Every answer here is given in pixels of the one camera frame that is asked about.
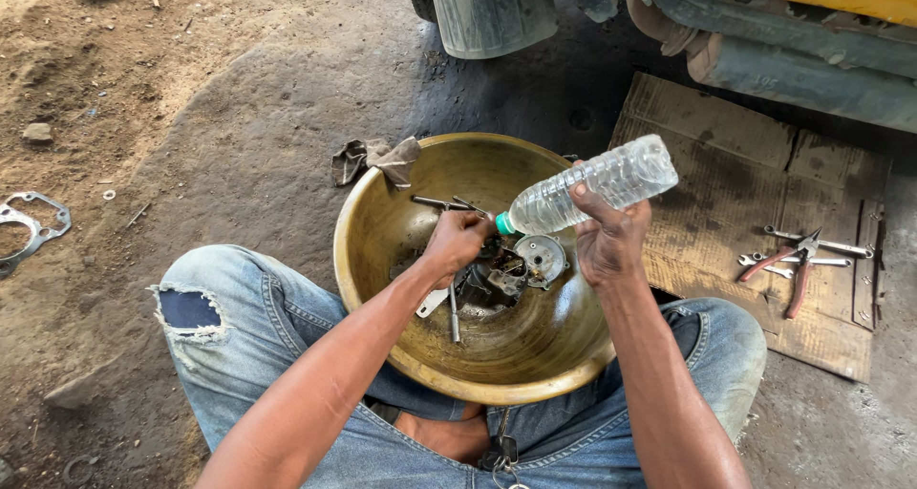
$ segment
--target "dirt ground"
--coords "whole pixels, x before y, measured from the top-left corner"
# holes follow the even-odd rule
[[[329,251],[348,193],[330,183],[336,144],[478,130],[589,157],[607,147],[634,70],[689,83],[683,60],[661,58],[626,17],[598,25],[568,3],[556,37],[457,61],[409,0],[158,2],[0,0],[0,194],[40,191],[74,222],[0,281],[0,458],[17,487],[64,487],[81,455],[99,457],[86,487],[193,482],[207,448],[144,288],[185,250],[233,242],[335,291]],[[896,160],[912,143],[711,92]],[[23,143],[33,122],[52,125],[53,146]],[[914,474],[901,466],[917,432],[915,171],[899,162],[889,186],[888,283],[902,296],[877,331],[881,371],[867,387],[771,353],[741,447],[756,484],[906,486]],[[21,238],[4,227],[0,246]],[[77,379],[76,408],[43,401]]]

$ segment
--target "foot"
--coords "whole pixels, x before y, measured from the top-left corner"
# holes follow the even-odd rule
[[[472,466],[490,447],[482,404],[466,404],[461,421],[434,421],[401,412],[395,427],[436,453]]]

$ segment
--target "jeans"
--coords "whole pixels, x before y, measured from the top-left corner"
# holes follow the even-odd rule
[[[347,316],[338,296],[278,260],[230,245],[186,253],[150,289],[211,450],[306,348]],[[760,326],[719,299],[676,301],[660,310],[694,384],[735,440],[764,371]],[[308,387],[303,392],[308,397]],[[387,363],[367,395],[430,419],[458,420],[465,406]],[[501,408],[487,407],[491,436],[500,416]],[[644,485],[617,361],[571,393],[512,406],[507,434],[519,445],[514,469],[533,489]],[[504,487],[514,482],[510,474],[496,476]],[[496,488],[489,471],[434,453],[359,404],[303,487],[361,486]]]

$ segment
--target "cardboard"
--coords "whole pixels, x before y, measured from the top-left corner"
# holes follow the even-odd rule
[[[644,251],[650,284],[676,296],[732,301],[758,319],[772,350],[867,382],[878,312],[875,260],[819,248],[819,257],[850,258],[854,266],[816,267],[800,314],[788,320],[783,312],[795,279],[760,272],[738,283],[747,269],[738,258],[792,243],[766,235],[767,224],[801,235],[821,225],[823,239],[877,245],[890,162],[637,73],[611,146],[649,133],[666,142],[680,177],[653,201]]]

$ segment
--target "metal basin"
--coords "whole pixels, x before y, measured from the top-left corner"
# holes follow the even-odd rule
[[[501,212],[522,190],[570,166],[553,152],[501,135],[458,133],[420,145],[409,190],[396,191],[370,169],[341,209],[334,259],[348,311],[390,283],[391,266],[427,244],[438,211],[412,202],[412,193],[440,200],[458,195]],[[460,311],[460,344],[450,341],[444,303],[426,319],[411,319],[389,362],[437,391],[493,405],[539,401],[593,380],[614,348],[598,298],[579,275],[575,233],[553,235],[571,267],[550,290],[530,287],[518,305],[490,316]]]

